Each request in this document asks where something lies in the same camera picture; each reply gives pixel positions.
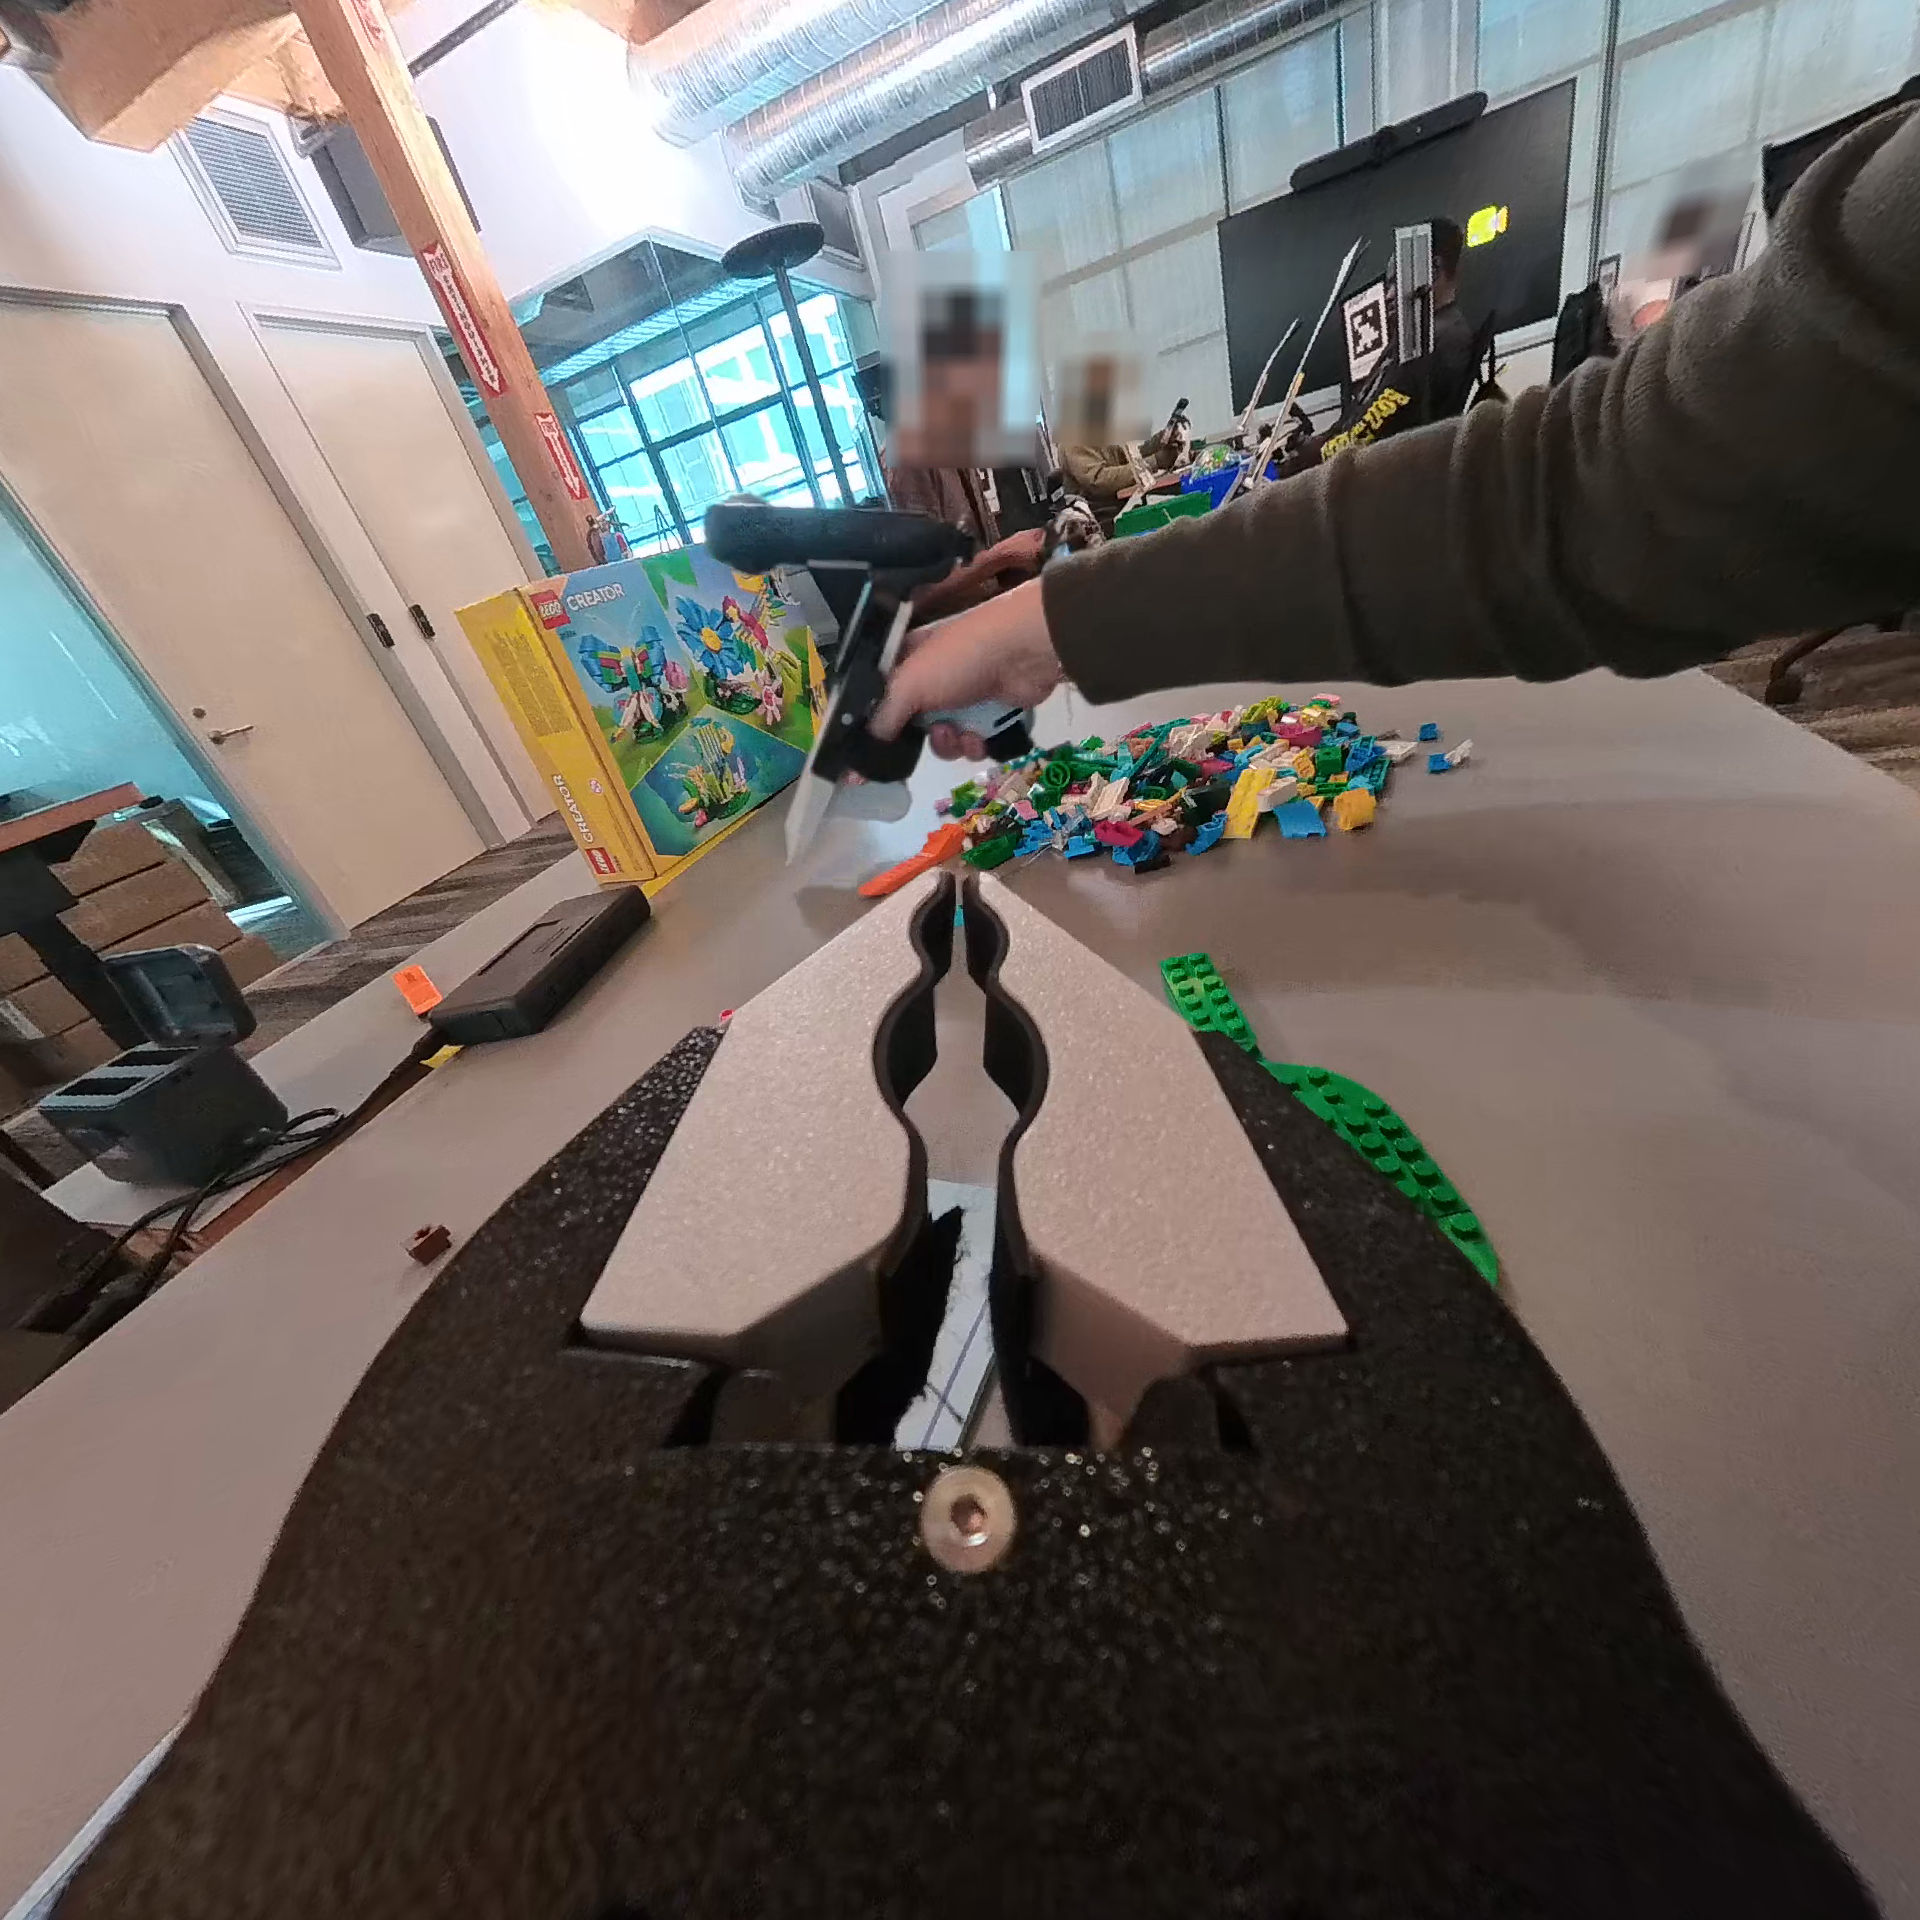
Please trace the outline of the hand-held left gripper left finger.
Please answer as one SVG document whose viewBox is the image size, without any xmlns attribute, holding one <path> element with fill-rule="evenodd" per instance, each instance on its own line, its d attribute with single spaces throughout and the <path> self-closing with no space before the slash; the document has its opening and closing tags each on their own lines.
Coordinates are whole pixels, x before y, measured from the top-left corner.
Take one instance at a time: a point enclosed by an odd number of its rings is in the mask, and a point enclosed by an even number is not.
<svg viewBox="0 0 1920 1920">
<path fill-rule="evenodd" d="M 733 1009 L 586 1293 L 584 1347 L 765 1379 L 839 1441 L 895 1439 L 962 1253 L 904 1116 L 952 913 L 952 878 L 926 873 Z"/>
</svg>

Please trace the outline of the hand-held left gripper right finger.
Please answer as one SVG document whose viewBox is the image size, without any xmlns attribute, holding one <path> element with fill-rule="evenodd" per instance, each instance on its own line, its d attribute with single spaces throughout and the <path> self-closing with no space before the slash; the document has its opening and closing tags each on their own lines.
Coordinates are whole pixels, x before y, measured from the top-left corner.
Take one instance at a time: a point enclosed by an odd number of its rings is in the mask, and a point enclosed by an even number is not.
<svg viewBox="0 0 1920 1920">
<path fill-rule="evenodd" d="M 966 884 L 999 1147 L 991 1341 L 1017 1444 L 1112 1444 L 1146 1391 L 1336 1353 L 1340 1309 L 1198 1035 L 1008 884 Z"/>
</svg>

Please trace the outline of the pile of coloured toy bricks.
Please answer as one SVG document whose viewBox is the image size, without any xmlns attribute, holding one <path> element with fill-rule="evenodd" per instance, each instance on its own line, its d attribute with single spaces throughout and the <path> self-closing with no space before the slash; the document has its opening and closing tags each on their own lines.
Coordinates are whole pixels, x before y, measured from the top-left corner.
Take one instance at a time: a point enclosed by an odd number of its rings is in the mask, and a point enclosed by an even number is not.
<svg viewBox="0 0 1920 1920">
<path fill-rule="evenodd" d="M 1309 844 L 1378 825 L 1401 775 L 1445 777 L 1471 741 L 1436 723 L 1368 724 L 1334 692 L 1264 695 L 1116 735 L 999 749 L 936 798 L 933 864 L 994 873 L 1038 857 L 1129 876 L 1272 832 Z"/>
</svg>

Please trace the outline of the person's right forearm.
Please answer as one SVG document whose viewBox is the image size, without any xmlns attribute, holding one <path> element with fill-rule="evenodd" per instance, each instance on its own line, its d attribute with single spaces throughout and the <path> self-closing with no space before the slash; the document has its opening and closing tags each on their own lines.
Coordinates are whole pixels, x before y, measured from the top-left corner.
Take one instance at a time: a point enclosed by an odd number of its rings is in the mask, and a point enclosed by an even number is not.
<svg viewBox="0 0 1920 1920">
<path fill-rule="evenodd" d="M 1042 573 L 1068 680 L 1662 678 L 1917 599 L 1917 123 L 1610 360 Z"/>
</svg>

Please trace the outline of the grey desk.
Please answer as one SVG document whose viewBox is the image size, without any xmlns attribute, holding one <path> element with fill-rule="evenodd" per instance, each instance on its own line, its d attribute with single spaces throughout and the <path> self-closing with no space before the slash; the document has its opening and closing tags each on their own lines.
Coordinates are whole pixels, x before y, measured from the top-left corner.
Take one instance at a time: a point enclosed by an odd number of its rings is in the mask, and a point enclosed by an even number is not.
<svg viewBox="0 0 1920 1920">
<path fill-rule="evenodd" d="M 1714 678 L 1351 689 L 1436 723 L 1378 825 L 1012 887 L 1146 989 L 1392 1104 L 1615 1462 L 1753 1732 L 1914 1916 L 1914 793 Z M 918 845 L 774 813 L 536 1040 L 430 1071 L 5 1415 L 5 1907 L 169 1737 L 430 1276 L 694 1024 Z"/>
</svg>

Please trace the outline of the person's right hand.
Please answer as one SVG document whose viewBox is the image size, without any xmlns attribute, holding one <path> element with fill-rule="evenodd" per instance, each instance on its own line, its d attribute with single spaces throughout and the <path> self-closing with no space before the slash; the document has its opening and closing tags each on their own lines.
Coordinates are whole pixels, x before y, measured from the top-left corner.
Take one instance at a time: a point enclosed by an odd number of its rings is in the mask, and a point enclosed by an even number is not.
<svg viewBox="0 0 1920 1920">
<path fill-rule="evenodd" d="M 1045 582 L 1033 579 L 994 599 L 904 633 L 868 719 L 874 739 L 930 729 L 942 757 L 975 753 L 983 735 L 936 723 L 983 704 L 1038 709 L 1064 683 L 1049 635 Z"/>
</svg>

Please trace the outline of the orange brick separator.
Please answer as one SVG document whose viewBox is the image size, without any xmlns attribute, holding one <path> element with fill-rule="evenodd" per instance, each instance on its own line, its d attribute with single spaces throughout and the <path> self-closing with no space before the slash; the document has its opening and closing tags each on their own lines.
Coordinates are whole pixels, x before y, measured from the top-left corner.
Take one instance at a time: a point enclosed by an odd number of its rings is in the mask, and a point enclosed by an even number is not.
<svg viewBox="0 0 1920 1920">
<path fill-rule="evenodd" d="M 945 861 L 962 855 L 969 838 L 969 830 L 960 821 L 945 821 L 936 825 L 920 848 L 893 864 L 886 871 L 879 871 L 857 884 L 857 893 L 862 897 L 886 897 L 904 889 L 911 879 L 942 869 Z"/>
</svg>

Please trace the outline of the yellow toy brick box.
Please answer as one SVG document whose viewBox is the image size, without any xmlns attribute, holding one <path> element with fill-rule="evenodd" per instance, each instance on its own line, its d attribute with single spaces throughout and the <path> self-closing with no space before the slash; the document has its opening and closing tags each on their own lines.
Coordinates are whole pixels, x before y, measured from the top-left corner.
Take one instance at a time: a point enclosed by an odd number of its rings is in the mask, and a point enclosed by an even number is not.
<svg viewBox="0 0 1920 1920">
<path fill-rule="evenodd" d="M 831 619 L 792 567 L 703 547 L 458 608 L 520 748 L 605 889 L 655 891 L 799 775 Z"/>
</svg>

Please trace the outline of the green brick plate assembly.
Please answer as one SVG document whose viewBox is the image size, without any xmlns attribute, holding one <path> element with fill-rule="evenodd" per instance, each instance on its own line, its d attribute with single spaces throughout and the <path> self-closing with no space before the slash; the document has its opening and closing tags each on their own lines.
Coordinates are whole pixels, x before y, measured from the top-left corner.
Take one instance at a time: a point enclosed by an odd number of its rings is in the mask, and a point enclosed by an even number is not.
<svg viewBox="0 0 1920 1920">
<path fill-rule="evenodd" d="M 1159 971 L 1167 1003 L 1194 1032 L 1220 1035 L 1246 1051 L 1373 1172 L 1425 1213 L 1488 1285 L 1500 1287 L 1501 1262 L 1488 1230 L 1399 1110 L 1341 1071 L 1266 1055 L 1253 1022 L 1238 1007 L 1209 952 L 1169 955 L 1159 961 Z"/>
</svg>

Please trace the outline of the black floor lamp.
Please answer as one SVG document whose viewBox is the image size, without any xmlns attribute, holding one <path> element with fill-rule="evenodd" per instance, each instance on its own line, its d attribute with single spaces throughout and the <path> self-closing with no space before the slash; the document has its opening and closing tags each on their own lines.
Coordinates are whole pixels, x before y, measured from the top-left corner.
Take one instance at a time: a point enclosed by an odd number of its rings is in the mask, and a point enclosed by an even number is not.
<svg viewBox="0 0 1920 1920">
<path fill-rule="evenodd" d="M 738 485 L 776 504 L 878 508 L 884 480 L 857 391 L 868 312 L 805 284 L 822 249 L 820 227 L 776 223 L 724 254 L 726 275 L 752 292 L 756 337 L 738 340 L 752 396 L 726 411 L 721 443 Z"/>
</svg>

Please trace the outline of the white door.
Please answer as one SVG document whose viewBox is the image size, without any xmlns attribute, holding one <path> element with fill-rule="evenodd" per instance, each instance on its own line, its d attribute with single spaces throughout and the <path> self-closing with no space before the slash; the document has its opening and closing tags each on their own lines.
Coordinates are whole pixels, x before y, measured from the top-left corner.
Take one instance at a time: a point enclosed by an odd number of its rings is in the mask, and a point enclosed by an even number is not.
<svg viewBox="0 0 1920 1920">
<path fill-rule="evenodd" d="M 458 611 L 526 582 L 533 550 L 481 473 L 434 336 L 285 305 L 248 321 L 351 517 L 345 555 L 365 573 L 357 590 L 377 663 L 481 838 L 495 848 L 526 835 L 552 803 Z"/>
<path fill-rule="evenodd" d="M 183 308 L 5 289 L 5 489 L 332 928 L 498 845 Z"/>
</svg>

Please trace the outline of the stack of cardboard boxes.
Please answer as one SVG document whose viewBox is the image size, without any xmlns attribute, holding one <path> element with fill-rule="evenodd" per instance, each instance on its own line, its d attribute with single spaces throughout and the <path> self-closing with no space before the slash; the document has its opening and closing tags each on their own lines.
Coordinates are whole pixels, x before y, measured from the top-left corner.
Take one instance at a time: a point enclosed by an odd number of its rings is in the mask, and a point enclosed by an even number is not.
<svg viewBox="0 0 1920 1920">
<path fill-rule="evenodd" d="M 77 901 L 62 923 L 95 952 L 202 943 L 245 989 L 278 964 L 269 943 L 234 926 L 200 876 L 138 822 L 95 828 L 54 876 Z M 5 1069 L 24 1087 L 53 1085 L 118 1048 L 13 932 L 1 942 L 1 998 Z"/>
</svg>

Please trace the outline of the silver air duct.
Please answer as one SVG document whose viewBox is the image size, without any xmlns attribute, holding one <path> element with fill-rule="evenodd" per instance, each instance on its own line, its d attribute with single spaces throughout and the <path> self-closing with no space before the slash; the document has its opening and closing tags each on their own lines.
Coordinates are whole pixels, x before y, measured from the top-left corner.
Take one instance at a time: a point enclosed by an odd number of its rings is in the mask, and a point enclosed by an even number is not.
<svg viewBox="0 0 1920 1920">
<path fill-rule="evenodd" d="M 713 1 L 630 48 L 663 141 L 721 141 L 736 195 L 772 207 L 994 92 L 966 127 L 990 183 L 1164 93 L 1340 16 L 1325 1 Z"/>
</svg>

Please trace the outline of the wooden post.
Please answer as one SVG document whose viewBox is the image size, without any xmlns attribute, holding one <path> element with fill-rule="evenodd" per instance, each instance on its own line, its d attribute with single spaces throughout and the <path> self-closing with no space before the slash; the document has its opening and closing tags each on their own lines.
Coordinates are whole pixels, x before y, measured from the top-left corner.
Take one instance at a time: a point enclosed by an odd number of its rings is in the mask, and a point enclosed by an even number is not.
<svg viewBox="0 0 1920 1920">
<path fill-rule="evenodd" d="M 508 451 L 558 572 L 591 563 L 591 493 L 377 1 L 295 1 L 319 71 Z"/>
</svg>

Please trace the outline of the black wall screen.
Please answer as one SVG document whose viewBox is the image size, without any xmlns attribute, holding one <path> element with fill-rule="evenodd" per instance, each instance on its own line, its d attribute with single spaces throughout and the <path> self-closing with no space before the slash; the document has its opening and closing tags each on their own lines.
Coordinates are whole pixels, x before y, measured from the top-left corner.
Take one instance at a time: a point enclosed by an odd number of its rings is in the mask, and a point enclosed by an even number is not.
<svg viewBox="0 0 1920 1920">
<path fill-rule="evenodd" d="M 1360 244 L 1348 289 L 1394 268 L 1401 227 L 1446 217 L 1464 233 L 1458 301 L 1469 321 L 1494 329 L 1553 319 L 1560 305 L 1568 227 L 1568 168 L 1575 85 L 1559 81 L 1503 108 L 1486 108 L 1473 127 L 1439 137 L 1392 163 L 1302 195 L 1278 195 L 1215 227 L 1231 409 L 1284 392 L 1302 367 L 1302 391 L 1345 375 L 1340 315 L 1306 337 L 1327 301 L 1334 268 Z"/>
</svg>

